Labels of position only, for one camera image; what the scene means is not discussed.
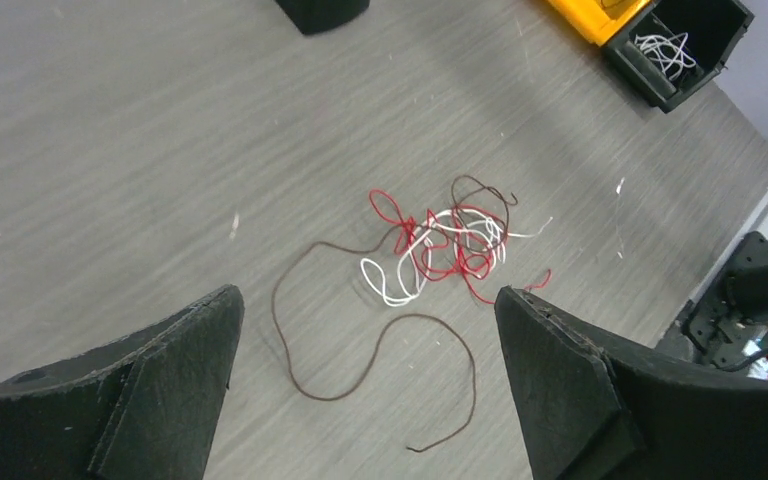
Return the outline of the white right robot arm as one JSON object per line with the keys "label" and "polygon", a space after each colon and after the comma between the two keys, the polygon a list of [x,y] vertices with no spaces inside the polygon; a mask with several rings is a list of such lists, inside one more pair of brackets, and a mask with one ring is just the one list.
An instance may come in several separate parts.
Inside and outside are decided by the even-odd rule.
{"label": "white right robot arm", "polygon": [[697,301],[680,316],[693,361],[740,372],[768,356],[768,240],[746,234]]}

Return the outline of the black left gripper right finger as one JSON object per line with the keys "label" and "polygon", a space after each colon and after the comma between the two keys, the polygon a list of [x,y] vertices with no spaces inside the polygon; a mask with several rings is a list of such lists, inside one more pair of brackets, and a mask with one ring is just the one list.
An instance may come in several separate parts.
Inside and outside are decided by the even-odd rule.
{"label": "black left gripper right finger", "polygon": [[495,318],[537,479],[768,479],[768,381],[700,366],[511,287]]}

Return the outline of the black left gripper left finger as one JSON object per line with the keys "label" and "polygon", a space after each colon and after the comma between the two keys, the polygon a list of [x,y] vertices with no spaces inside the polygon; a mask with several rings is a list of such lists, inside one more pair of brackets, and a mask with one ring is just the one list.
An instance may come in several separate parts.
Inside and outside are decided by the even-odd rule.
{"label": "black left gripper left finger", "polygon": [[244,316],[225,285],[0,383],[0,479],[200,479]]}

